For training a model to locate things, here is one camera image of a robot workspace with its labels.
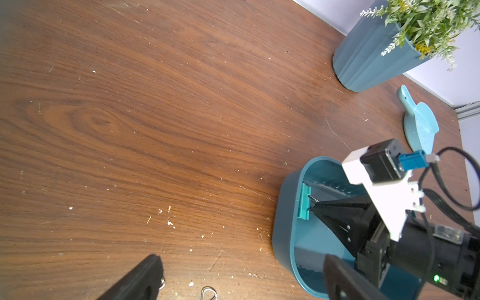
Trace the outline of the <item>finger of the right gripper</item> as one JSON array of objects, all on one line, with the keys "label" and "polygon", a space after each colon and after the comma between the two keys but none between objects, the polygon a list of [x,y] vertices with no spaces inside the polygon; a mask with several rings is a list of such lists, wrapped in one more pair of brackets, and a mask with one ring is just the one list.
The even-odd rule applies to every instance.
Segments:
[{"label": "finger of the right gripper", "polygon": [[356,257],[371,237],[371,210],[359,207],[314,207],[314,215],[322,221]]},{"label": "finger of the right gripper", "polygon": [[331,201],[320,201],[314,205],[315,211],[324,211],[327,208],[355,208],[367,210],[372,204],[369,196],[348,197],[345,199],[336,199]]}]

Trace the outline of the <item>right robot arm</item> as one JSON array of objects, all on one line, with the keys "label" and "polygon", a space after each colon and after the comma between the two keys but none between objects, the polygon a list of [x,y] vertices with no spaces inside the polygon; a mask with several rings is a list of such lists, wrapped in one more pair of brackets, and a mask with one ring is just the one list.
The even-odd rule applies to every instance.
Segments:
[{"label": "right robot arm", "polygon": [[393,241],[369,196],[314,202],[309,209],[354,257],[351,267],[332,254],[323,272],[333,300],[385,300],[380,287],[391,266],[462,300],[480,297],[480,239],[448,226],[407,217]]}]

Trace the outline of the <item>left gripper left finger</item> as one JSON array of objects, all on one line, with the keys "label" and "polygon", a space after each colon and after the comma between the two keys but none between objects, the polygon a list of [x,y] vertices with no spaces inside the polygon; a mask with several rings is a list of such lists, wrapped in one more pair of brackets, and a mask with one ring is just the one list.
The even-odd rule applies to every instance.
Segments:
[{"label": "left gripper left finger", "polygon": [[161,257],[150,254],[98,300],[156,300],[165,287]]}]

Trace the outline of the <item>teal binder clip seven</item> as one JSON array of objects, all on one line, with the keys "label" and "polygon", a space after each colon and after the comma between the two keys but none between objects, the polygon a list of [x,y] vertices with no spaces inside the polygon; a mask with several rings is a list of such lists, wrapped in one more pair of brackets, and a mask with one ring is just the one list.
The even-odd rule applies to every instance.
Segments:
[{"label": "teal binder clip seven", "polygon": [[310,219],[310,211],[319,201],[311,194],[311,187],[302,183],[298,202],[297,217],[301,220]]}]

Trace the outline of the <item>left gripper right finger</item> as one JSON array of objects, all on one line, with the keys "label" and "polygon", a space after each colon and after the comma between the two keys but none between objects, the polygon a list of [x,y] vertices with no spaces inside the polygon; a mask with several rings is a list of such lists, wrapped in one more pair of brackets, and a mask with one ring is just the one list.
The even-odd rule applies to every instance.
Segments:
[{"label": "left gripper right finger", "polygon": [[330,300],[387,300],[377,287],[337,256],[325,256],[323,274]]}]

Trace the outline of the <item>teal plastic storage box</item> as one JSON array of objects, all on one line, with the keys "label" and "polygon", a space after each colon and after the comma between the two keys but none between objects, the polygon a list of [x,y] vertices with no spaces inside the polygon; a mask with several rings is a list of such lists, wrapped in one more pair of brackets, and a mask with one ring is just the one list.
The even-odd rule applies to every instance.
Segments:
[{"label": "teal plastic storage box", "polygon": [[[297,217],[297,200],[303,183],[311,187],[311,194],[319,202],[368,196],[363,186],[350,184],[341,163],[326,156],[315,157],[285,178],[272,233],[277,260],[303,290],[321,299],[329,299],[323,274],[325,256],[337,256],[351,267],[355,259],[311,211],[309,220]],[[417,277],[391,266],[380,291],[387,300],[413,300],[423,285]]]}]

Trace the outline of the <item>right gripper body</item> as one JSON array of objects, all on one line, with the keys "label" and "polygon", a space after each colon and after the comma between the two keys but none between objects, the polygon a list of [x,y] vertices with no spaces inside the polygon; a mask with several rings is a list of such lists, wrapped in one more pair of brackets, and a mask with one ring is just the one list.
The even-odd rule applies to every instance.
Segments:
[{"label": "right gripper body", "polygon": [[391,240],[390,232],[373,204],[362,207],[359,236],[356,271],[374,286],[381,287],[392,265],[396,242]]}]

